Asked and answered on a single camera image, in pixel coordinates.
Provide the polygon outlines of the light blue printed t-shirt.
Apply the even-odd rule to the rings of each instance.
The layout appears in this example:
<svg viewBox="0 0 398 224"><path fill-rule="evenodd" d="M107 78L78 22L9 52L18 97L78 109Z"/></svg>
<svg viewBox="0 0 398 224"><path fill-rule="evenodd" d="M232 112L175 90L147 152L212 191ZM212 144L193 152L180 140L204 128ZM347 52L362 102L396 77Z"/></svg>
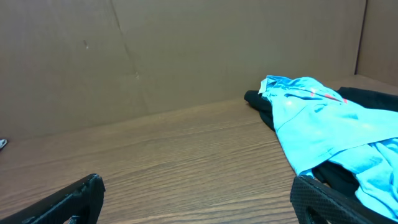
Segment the light blue printed t-shirt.
<svg viewBox="0 0 398 224"><path fill-rule="evenodd" d="M272 105L274 129L297 175L330 161L352 172L356 197L397 220L397 113L367 109L316 79L267 76L259 94Z"/></svg>

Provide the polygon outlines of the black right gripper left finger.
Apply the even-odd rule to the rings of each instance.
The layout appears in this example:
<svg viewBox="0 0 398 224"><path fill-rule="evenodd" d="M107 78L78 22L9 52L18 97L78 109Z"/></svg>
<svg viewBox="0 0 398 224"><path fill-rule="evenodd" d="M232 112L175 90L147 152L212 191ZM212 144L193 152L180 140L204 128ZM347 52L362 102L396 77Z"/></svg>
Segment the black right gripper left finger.
<svg viewBox="0 0 398 224"><path fill-rule="evenodd" d="M91 223L98 221L105 187L98 174L90 174L1 220L1 224Z"/></svg>

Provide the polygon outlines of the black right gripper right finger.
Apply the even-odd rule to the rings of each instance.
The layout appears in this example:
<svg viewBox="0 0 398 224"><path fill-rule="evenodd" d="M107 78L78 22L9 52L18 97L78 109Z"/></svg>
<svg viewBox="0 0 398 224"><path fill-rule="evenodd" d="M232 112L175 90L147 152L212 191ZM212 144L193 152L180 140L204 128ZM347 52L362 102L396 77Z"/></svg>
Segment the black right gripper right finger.
<svg viewBox="0 0 398 224"><path fill-rule="evenodd" d="M294 178L290 202L300 224L397 224L309 176Z"/></svg>

